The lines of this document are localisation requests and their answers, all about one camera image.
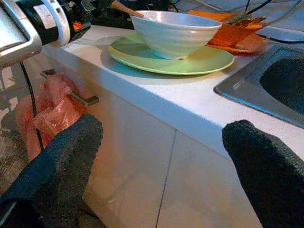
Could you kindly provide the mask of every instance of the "ceramic bowl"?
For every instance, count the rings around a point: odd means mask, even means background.
[[[222,26],[215,20],[190,14],[138,12],[149,19],[131,16],[134,29],[154,55],[165,59],[185,59],[206,45]]]

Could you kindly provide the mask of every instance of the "stainless steel sink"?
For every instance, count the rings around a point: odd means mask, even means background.
[[[274,46],[214,91],[304,128],[304,50]]]

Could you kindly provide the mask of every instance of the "cabinet door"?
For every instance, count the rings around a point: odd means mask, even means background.
[[[35,61],[64,72],[85,98],[99,97],[89,112],[103,123],[104,137],[84,201],[107,227],[154,228],[175,129],[42,54]]]
[[[177,132],[158,228],[261,228],[231,160]]]

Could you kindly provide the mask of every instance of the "kitchen counter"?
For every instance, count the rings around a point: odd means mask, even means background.
[[[134,30],[92,26],[79,40],[62,48],[46,46],[43,53],[77,71],[122,99],[229,158],[221,130],[247,119],[279,137],[304,160],[304,129],[219,96],[213,87],[257,56],[235,56],[225,70],[200,76],[168,76],[141,71],[112,59],[108,45]]]

